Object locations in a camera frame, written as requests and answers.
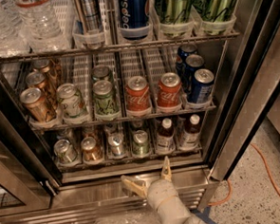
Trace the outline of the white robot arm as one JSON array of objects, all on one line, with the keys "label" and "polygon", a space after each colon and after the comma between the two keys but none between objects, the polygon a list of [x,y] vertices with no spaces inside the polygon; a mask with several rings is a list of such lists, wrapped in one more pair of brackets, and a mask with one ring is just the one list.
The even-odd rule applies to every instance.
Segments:
[{"label": "white robot arm", "polygon": [[154,209],[161,224],[208,224],[197,215],[193,215],[179,198],[177,188],[172,182],[170,160],[166,156],[160,179],[148,187],[143,180],[121,176],[124,188],[147,200]]}]

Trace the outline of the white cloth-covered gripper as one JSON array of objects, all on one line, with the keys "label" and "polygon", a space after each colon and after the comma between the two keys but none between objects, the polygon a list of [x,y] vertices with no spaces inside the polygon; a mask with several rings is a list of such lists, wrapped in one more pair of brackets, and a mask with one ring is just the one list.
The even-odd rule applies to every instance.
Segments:
[{"label": "white cloth-covered gripper", "polygon": [[190,224],[191,213],[182,203],[172,180],[170,160],[164,158],[161,178],[147,186],[143,180],[122,175],[121,181],[127,190],[147,198],[148,204],[158,213],[161,224]]}]

